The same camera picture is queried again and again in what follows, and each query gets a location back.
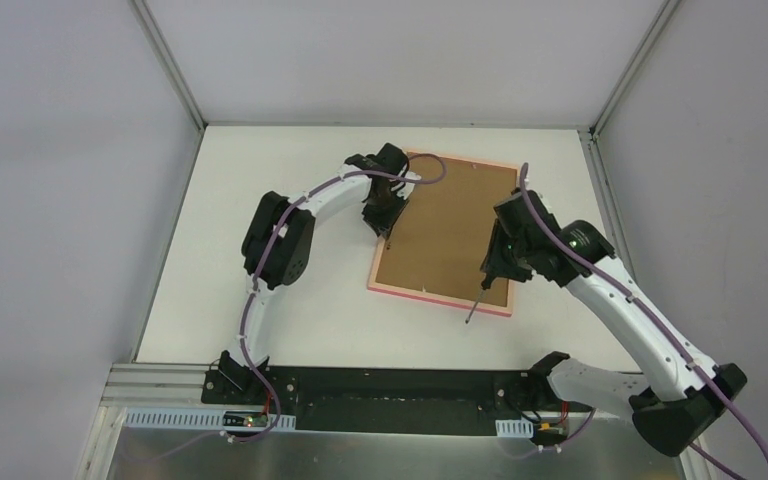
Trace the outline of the pink picture frame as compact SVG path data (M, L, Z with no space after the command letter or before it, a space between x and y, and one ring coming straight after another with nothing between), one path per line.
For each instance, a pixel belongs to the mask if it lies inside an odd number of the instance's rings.
M496 219L493 206L514 189L516 166L444 154L410 152L424 179L388 239L378 242L367 281L370 291L470 310ZM513 313L514 285L496 280L476 310Z

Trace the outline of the yellow black screwdriver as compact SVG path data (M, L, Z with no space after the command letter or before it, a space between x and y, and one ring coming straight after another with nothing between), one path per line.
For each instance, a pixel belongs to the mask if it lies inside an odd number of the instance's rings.
M481 281L479 293L478 293L476 299L474 300L474 302L473 302L473 304L472 304L472 306L471 306L471 308L469 310L469 313L467 314L467 316L466 316L466 318L464 320L464 323L466 325L468 325L471 322L471 320L472 320L476 310L478 309L479 305L482 303L484 296L486 295L487 291L492 286L492 283L493 283L493 278L491 276L489 276L489 275L486 275L485 278Z

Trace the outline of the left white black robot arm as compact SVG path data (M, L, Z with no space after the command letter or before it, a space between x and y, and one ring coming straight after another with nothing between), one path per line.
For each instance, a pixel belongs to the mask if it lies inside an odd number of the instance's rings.
M387 143L376 153L347 158L332 177L308 190L262 196L241 245L246 290L238 331L219 363L226 389L239 403L275 394L265 375L270 357L266 313L273 297L307 269L316 228L360 206L365 224L386 238L423 181L412 171L409 155Z

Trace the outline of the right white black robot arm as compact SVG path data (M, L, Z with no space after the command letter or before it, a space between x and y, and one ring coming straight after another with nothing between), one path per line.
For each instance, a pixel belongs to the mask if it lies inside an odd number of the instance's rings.
M659 453L679 456L746 386L743 370L715 362L683 336L591 223L559 226L531 190L515 189L493 210L483 288L495 279L526 282L536 275L557 284L597 316L640 369L605 370L552 352L531 369L532 404L543 410L563 401L594 407L631 422Z

